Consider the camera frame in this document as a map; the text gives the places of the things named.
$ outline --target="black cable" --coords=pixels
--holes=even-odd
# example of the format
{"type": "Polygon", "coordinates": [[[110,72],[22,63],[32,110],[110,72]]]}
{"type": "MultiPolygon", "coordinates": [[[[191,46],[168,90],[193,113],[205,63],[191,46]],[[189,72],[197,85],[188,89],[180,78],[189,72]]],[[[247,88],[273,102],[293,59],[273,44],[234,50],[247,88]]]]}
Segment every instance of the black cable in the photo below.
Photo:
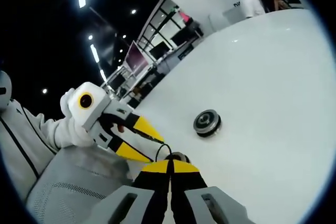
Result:
{"type": "Polygon", "coordinates": [[[159,152],[160,152],[160,150],[161,150],[161,148],[162,147],[164,147],[164,146],[167,146],[168,147],[168,149],[169,149],[169,155],[172,155],[172,149],[170,149],[170,147],[169,147],[169,145],[167,145],[167,144],[162,144],[161,146],[160,146],[160,148],[158,149],[158,151],[157,151],[157,153],[156,153],[156,156],[155,156],[155,162],[157,162],[158,161],[158,155],[159,155],[159,152]]]}

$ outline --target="white tabletop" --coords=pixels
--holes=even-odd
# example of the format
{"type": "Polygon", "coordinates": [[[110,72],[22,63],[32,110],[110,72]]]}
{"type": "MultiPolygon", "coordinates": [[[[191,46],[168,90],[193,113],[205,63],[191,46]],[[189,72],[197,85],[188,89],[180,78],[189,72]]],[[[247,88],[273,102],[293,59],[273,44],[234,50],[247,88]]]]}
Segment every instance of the white tabletop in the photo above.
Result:
{"type": "MultiPolygon", "coordinates": [[[[209,186],[245,205],[253,222],[299,223],[333,168],[333,54],[307,10],[251,18],[209,36],[137,112],[189,156],[209,186]],[[193,121],[206,109],[218,112],[223,127],[203,140],[193,121]]],[[[155,143],[123,137],[155,156],[155,143]]],[[[140,166],[132,164],[134,176],[140,166]]]]}

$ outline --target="white jacket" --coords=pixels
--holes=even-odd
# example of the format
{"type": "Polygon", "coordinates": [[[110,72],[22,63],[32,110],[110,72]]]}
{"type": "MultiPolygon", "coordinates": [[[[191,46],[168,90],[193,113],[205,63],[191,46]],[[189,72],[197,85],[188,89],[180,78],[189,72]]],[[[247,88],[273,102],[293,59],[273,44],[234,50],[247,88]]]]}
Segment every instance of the white jacket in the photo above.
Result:
{"type": "Polygon", "coordinates": [[[45,121],[11,100],[0,114],[0,144],[10,178],[22,200],[60,148],[90,146],[92,138],[73,118],[45,121]]]}

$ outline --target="black zipper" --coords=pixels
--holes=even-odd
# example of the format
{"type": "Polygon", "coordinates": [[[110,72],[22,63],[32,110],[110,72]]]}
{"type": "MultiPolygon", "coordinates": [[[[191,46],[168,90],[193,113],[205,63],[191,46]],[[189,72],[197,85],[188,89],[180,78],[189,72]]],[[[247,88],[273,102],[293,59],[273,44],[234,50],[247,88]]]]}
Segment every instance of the black zipper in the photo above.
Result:
{"type": "Polygon", "coordinates": [[[22,108],[22,111],[23,111],[23,113],[25,114],[25,116],[26,116],[26,118],[27,118],[29,124],[31,125],[31,127],[32,127],[33,130],[35,131],[36,135],[38,136],[38,138],[41,140],[41,142],[44,144],[45,147],[47,147],[47,148],[48,148],[54,155],[56,155],[56,152],[53,151],[53,149],[51,149],[51,148],[50,148],[50,147],[49,147],[49,146],[42,140],[42,138],[40,137],[39,134],[37,134],[36,129],[33,127],[33,124],[32,124],[31,121],[29,120],[29,118],[28,118],[28,116],[27,116],[27,114],[26,114],[26,111],[25,111],[25,109],[23,108],[22,105],[21,105],[21,108],[22,108]]]}
{"type": "Polygon", "coordinates": [[[17,140],[17,138],[15,137],[15,135],[13,134],[13,132],[10,130],[10,128],[8,127],[8,125],[5,123],[5,121],[1,117],[0,117],[0,121],[2,122],[2,124],[4,125],[6,131],[9,133],[9,135],[13,139],[14,143],[16,144],[17,148],[20,150],[21,154],[23,155],[23,157],[25,158],[25,160],[27,161],[27,163],[29,164],[29,166],[33,170],[33,173],[35,174],[36,178],[38,178],[38,172],[37,172],[34,164],[32,163],[32,161],[28,157],[27,153],[22,148],[22,146],[20,145],[19,141],[17,140]]]}

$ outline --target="camera lens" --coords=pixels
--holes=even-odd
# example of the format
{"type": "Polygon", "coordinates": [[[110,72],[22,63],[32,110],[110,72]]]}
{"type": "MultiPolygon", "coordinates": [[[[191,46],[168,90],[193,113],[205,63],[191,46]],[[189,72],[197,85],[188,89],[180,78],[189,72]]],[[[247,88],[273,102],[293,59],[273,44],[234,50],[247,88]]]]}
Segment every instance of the camera lens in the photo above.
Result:
{"type": "Polygon", "coordinates": [[[90,107],[92,104],[92,97],[88,94],[85,94],[83,95],[81,98],[80,98],[80,105],[87,109],[88,107],[90,107]]]}

